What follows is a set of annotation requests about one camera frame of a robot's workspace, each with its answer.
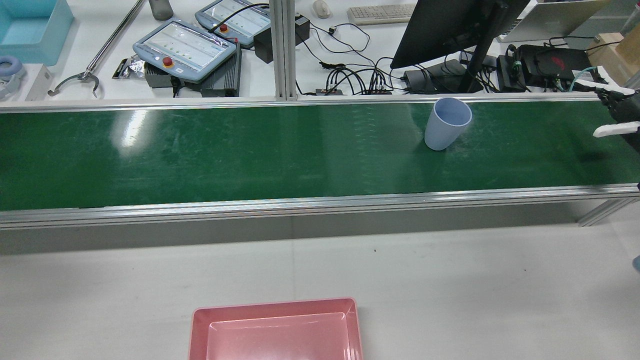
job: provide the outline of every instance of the plastic tray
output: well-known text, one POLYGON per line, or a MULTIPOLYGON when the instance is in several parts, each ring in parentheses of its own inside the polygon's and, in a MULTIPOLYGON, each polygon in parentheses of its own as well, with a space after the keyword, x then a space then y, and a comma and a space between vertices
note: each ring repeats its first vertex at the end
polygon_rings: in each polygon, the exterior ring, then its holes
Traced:
POLYGON ((197 309, 189 360, 362 360, 351 298, 197 309))
POLYGON ((0 0, 0 55, 55 65, 73 20, 65 0, 0 0))

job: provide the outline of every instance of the gray bottle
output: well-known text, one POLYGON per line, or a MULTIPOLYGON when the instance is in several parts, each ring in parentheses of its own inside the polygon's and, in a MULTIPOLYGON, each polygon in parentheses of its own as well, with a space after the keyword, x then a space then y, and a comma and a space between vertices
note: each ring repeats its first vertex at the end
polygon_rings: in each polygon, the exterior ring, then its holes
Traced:
POLYGON ((173 9, 169 0, 149 0, 151 12, 154 14, 155 20, 168 20, 173 16, 173 9))

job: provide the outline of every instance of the blue cable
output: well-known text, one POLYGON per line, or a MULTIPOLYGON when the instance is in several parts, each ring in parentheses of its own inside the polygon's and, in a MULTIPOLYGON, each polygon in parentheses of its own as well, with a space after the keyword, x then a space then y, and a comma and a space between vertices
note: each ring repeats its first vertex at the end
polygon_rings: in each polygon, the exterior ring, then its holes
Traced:
POLYGON ((580 71, 580 72, 575 76, 575 78, 573 78, 573 81, 571 82, 571 86, 569 86, 569 90, 568 90, 567 92, 571 92, 571 91, 573 91, 573 87, 575 86, 575 82, 578 80, 578 78, 579 78, 582 74, 584 74, 585 72, 587 72, 587 71, 589 71, 589 70, 595 70, 595 69, 597 69, 597 68, 598 68, 598 67, 596 67, 596 66, 591 66, 591 67, 588 67, 588 68, 586 68, 586 69, 584 69, 584 70, 580 71))

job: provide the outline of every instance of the plastic cup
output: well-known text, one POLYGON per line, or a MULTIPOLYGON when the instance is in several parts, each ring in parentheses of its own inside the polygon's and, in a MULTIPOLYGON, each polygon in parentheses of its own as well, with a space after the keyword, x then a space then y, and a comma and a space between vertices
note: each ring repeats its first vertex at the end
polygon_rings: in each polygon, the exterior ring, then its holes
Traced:
POLYGON ((634 268, 640 272, 640 256, 634 259, 633 264, 634 268))
POLYGON ((444 150, 465 132, 472 119, 469 105, 452 97, 439 99, 427 121, 424 143, 432 150, 444 150))

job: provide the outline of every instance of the reacher grabber tool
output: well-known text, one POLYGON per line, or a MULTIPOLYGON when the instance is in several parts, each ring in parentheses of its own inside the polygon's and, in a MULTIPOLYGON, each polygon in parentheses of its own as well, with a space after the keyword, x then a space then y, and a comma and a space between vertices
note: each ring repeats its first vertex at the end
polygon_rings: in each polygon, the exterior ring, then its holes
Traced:
POLYGON ((142 8, 142 5, 144 2, 145 0, 138 0, 138 2, 133 6, 133 8, 131 8, 127 16, 125 16, 124 20, 122 20, 122 22, 120 23, 120 25, 118 25, 118 27, 113 32, 113 34, 111 34, 107 42, 104 43, 104 45, 102 46, 102 49, 98 51, 98 53, 95 55, 93 60, 89 63, 89 66, 86 67, 86 70, 84 72, 81 72, 80 74, 77 74, 77 75, 69 76, 67 79, 64 79, 60 84, 58 84, 58 86, 56 86, 55 89, 49 90, 47 94, 49 94, 49 96, 58 95, 58 93, 60 93, 60 87, 62 86, 62 84, 66 83, 69 80, 78 79, 82 82, 86 82, 89 80, 93 81, 95 83, 95 86, 93 87, 93 96, 98 97, 98 95, 95 94, 95 91, 98 89, 100 80, 96 75, 93 75, 93 71, 98 66, 102 58, 105 56, 105 54, 111 49, 111 46, 116 41, 118 36, 122 33, 122 31, 124 31, 124 29, 127 28, 129 23, 133 19, 135 19, 135 17, 138 15, 138 12, 140 12, 140 8, 142 8))

